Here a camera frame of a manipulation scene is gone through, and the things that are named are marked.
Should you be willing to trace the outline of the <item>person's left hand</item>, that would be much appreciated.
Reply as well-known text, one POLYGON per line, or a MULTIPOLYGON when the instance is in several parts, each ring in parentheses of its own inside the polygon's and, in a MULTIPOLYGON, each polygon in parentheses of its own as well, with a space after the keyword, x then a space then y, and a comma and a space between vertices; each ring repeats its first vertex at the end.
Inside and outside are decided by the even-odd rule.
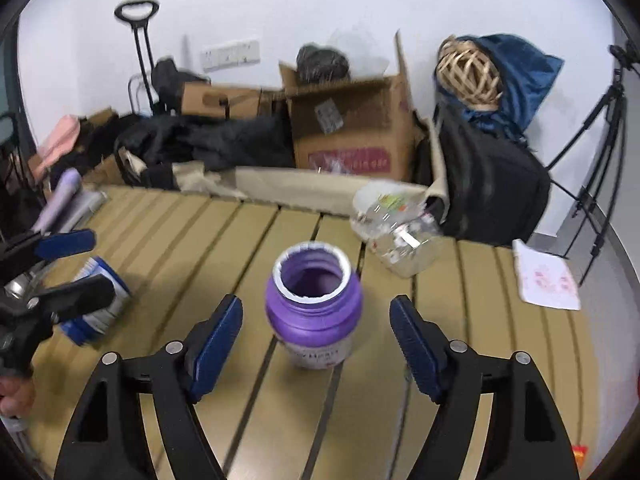
POLYGON ((23 417, 35 403, 35 383, 31 377, 2 376, 0 378, 0 412, 4 417, 23 417))

